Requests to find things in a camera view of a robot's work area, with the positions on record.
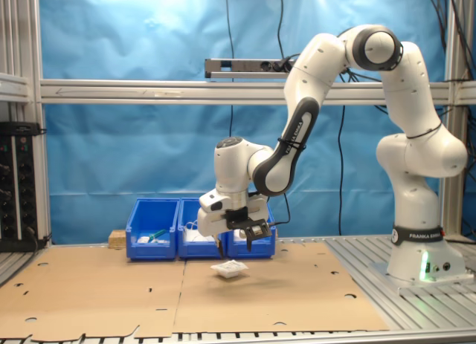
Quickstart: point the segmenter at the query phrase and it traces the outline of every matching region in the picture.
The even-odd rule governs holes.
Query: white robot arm
[[[198,228],[203,236],[240,229],[251,246],[251,241],[271,235],[266,201],[291,186],[296,162],[322,102],[344,64],[344,44],[335,36],[317,35],[286,81],[288,120],[274,150],[241,137],[229,137],[216,145],[216,188],[200,198]],[[255,193],[248,192],[252,181]]]
[[[267,197],[291,186],[324,98],[346,68],[380,72],[388,114],[404,132],[384,137],[377,148],[395,193],[389,274],[409,282],[465,276],[462,256],[443,240],[437,196],[425,177],[459,174],[466,165],[466,147],[435,111],[419,48],[379,25],[354,27],[339,37],[318,34],[306,46],[284,87],[288,120],[274,150],[240,137],[217,145],[216,188],[200,198],[200,233],[215,236],[241,229],[248,246],[270,235]],[[255,193],[248,193],[251,182]]]

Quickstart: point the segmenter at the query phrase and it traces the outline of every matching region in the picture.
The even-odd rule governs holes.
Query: white object in bin
[[[141,236],[138,240],[138,244],[147,244],[149,242],[149,236]]]
[[[233,240],[237,241],[246,241],[246,235],[243,230],[236,229],[233,231]]]
[[[210,268],[216,270],[221,277],[230,279],[231,277],[240,275],[243,270],[247,270],[248,266],[242,262],[231,260],[220,265],[210,266]]]
[[[203,236],[199,233],[198,230],[195,229],[187,229],[185,228],[184,232],[184,241],[185,242],[214,242],[213,236]]]
[[[154,238],[154,239],[151,241],[151,243],[153,243],[153,244],[168,244],[169,241],[167,241],[167,240],[161,240],[161,239],[159,239],[159,238]]]
[[[152,241],[150,241],[150,236],[141,236],[137,240],[138,244],[168,244],[169,241],[167,240],[161,240],[159,238],[154,238]]]
[[[196,225],[197,220],[189,221],[184,227],[184,241],[185,242],[214,242],[213,236],[203,236]]]

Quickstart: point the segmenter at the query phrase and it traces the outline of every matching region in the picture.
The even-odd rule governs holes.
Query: cardboard surface
[[[282,244],[232,279],[221,262],[187,262],[174,333],[388,329],[325,244]]]
[[[138,326],[136,337],[168,337],[183,272],[184,262],[129,262],[125,250],[51,248],[0,288],[0,337],[125,337]]]

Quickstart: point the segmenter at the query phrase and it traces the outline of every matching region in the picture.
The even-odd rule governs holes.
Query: plastic bin
[[[126,226],[127,257],[131,260],[173,260],[179,206],[179,199],[138,198]],[[150,236],[162,229],[166,233],[158,240],[166,243],[137,243],[141,236]]]
[[[215,241],[185,241],[185,227],[193,223],[200,209],[198,198],[182,198],[177,226],[177,252],[181,259],[220,259]],[[227,233],[219,235],[226,255]]]
[[[271,208],[268,205],[268,223],[274,222]],[[269,259],[276,250],[276,227],[271,227],[271,236],[253,241],[251,252],[244,241],[235,241],[233,232],[228,233],[228,257],[232,259]]]

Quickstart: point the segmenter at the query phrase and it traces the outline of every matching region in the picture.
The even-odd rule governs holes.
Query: blue backdrop
[[[429,0],[284,0],[286,55],[316,33],[382,24],[422,49],[431,81],[444,54]],[[231,57],[225,0],[40,0],[44,78],[203,80],[205,58]],[[280,0],[230,0],[236,58],[280,58]],[[213,148],[229,106],[47,105],[48,176],[56,243],[107,240],[137,197],[199,197],[214,188]],[[341,107],[324,106],[289,194],[280,236],[337,234]],[[283,106],[235,106],[233,134],[274,146]],[[342,134],[348,234],[389,233],[393,193],[376,146],[399,132],[372,106],[349,106]],[[271,207],[286,219],[282,197]]]

